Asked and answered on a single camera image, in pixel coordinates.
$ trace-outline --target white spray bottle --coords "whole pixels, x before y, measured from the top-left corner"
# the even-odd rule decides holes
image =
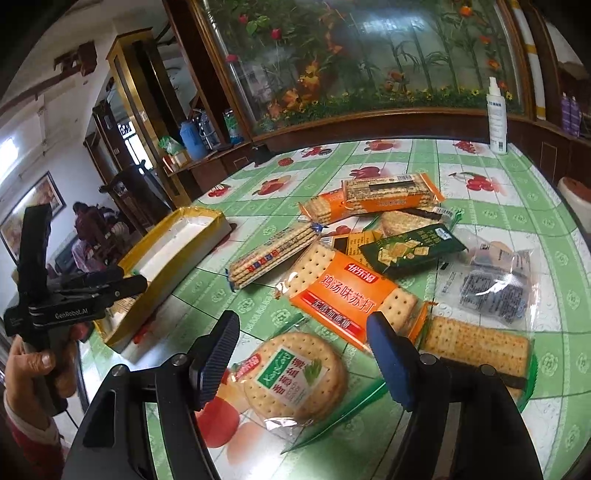
[[[491,150],[495,154],[507,153],[507,108],[505,98],[496,84],[496,78],[489,77],[488,95],[488,128],[491,136]]]

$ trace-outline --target red sleeve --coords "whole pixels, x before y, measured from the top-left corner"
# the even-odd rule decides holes
[[[25,458],[35,469],[41,480],[60,480],[64,469],[61,445],[44,445],[27,437],[7,419],[8,427]]]

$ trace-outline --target human hand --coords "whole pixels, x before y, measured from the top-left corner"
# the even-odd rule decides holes
[[[79,331],[73,328],[70,338],[79,337]],[[76,353],[76,343],[70,341],[62,353],[63,365],[55,380],[56,390],[62,398],[71,397],[76,392]],[[35,396],[33,379],[47,375],[55,366],[53,352],[26,353],[22,338],[15,336],[6,364],[7,403],[19,418],[40,430],[47,429],[50,421]]]

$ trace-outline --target framed picture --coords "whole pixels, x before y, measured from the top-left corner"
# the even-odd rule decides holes
[[[23,195],[16,207],[12,209],[0,225],[0,236],[2,236],[2,241],[15,263],[18,262],[18,254],[21,249],[22,219],[25,215],[25,209],[43,203],[51,205],[54,216],[66,206],[49,172],[46,172],[35,182],[31,190]]]

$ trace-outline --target green checkered tablecloth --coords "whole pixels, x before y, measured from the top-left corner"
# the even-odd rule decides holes
[[[378,171],[383,176],[426,172],[447,197],[444,205],[463,212],[458,228],[513,249],[540,249],[542,305],[534,343],[539,370],[523,418],[544,477],[561,478],[591,434],[591,255],[553,188],[513,146],[507,155],[497,157],[487,145],[450,140],[361,141],[298,150],[260,167],[247,166],[195,202],[222,210],[236,229],[195,266],[159,309],[157,321],[164,319],[171,328],[157,347],[130,364],[96,334],[84,346],[82,363],[89,398],[113,365],[126,363],[132,369],[158,365],[171,354],[186,351],[226,309],[241,317],[242,333],[232,362],[246,358],[296,312],[285,299],[273,298],[272,286],[290,262],[237,293],[230,291],[225,267],[297,219],[298,202],[338,188],[343,179]],[[474,175],[496,183],[499,191],[468,188],[467,180]],[[337,227],[339,232],[358,231],[371,220],[371,215],[349,218],[324,232]],[[432,299],[436,275],[415,275],[400,284],[421,298]],[[502,327],[447,305],[436,308],[445,316]],[[371,359],[321,325],[312,322],[310,327],[333,342],[354,372],[350,390],[379,375]],[[268,432],[256,418],[242,415],[234,437],[210,452],[222,480],[379,479],[388,471],[407,420],[408,414],[386,396],[321,441],[281,455],[298,432],[293,436]],[[148,426],[158,477],[169,479],[154,405],[148,406]]]

